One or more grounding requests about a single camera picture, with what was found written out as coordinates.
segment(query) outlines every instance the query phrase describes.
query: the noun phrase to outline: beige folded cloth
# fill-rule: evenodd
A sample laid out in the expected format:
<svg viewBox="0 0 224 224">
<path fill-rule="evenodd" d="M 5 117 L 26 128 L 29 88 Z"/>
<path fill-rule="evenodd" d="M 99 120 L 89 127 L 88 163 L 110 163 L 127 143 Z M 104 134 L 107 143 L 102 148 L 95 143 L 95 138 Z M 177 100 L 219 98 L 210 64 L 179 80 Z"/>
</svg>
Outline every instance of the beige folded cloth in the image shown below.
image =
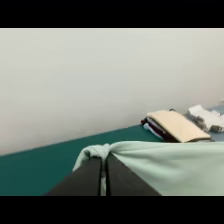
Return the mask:
<svg viewBox="0 0 224 224">
<path fill-rule="evenodd" d="M 179 142 L 210 139 L 209 134 L 175 111 L 160 110 L 148 113 L 147 116 L 154 119 Z"/>
</svg>

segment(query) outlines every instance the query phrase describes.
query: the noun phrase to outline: mint green fabric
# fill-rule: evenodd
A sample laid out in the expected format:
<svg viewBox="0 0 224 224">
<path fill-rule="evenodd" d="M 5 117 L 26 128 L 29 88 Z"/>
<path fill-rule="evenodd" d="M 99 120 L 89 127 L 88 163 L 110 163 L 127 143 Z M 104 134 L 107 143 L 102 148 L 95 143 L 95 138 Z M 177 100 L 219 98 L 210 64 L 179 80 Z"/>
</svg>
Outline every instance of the mint green fabric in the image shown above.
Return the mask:
<svg viewBox="0 0 224 224">
<path fill-rule="evenodd" d="M 75 169 L 88 156 L 105 160 L 109 152 L 162 195 L 224 195 L 224 142 L 89 146 L 80 153 Z"/>
<path fill-rule="evenodd" d="M 0 156 L 0 196 L 43 195 L 72 172 L 88 145 L 118 141 L 161 141 L 140 125 Z"/>
</svg>

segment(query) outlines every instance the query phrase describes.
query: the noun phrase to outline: wall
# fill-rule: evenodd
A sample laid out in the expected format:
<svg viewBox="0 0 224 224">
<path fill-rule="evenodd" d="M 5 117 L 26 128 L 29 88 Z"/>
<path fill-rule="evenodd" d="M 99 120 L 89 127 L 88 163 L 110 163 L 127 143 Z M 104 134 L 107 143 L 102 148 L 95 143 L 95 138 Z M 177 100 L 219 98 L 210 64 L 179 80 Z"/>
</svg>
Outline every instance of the wall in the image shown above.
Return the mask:
<svg viewBox="0 0 224 224">
<path fill-rule="evenodd" d="M 224 98 L 223 29 L 0 29 L 0 154 Z"/>
</svg>

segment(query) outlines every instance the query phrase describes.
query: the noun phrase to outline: light green cloth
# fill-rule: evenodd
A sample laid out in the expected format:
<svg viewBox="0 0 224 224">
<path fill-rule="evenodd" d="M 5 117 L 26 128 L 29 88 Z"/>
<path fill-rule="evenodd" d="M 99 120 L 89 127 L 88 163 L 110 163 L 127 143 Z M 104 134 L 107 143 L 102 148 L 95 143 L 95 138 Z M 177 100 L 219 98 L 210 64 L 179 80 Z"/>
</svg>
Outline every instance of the light green cloth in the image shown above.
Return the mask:
<svg viewBox="0 0 224 224">
<path fill-rule="evenodd" d="M 224 195 L 224 142 L 117 142 L 89 146 L 74 170 L 91 156 L 109 152 L 162 195 Z"/>
</svg>

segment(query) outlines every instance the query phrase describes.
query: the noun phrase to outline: green surface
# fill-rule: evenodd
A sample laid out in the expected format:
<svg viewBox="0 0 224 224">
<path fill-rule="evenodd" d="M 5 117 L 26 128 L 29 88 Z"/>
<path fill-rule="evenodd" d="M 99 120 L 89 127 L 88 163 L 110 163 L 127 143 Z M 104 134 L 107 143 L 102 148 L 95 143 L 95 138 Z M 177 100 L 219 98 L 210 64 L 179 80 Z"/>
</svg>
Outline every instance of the green surface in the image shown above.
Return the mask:
<svg viewBox="0 0 224 224">
<path fill-rule="evenodd" d="M 119 141 L 162 141 L 140 125 L 0 157 L 0 195 L 43 195 L 69 175 L 80 151 Z"/>
</svg>

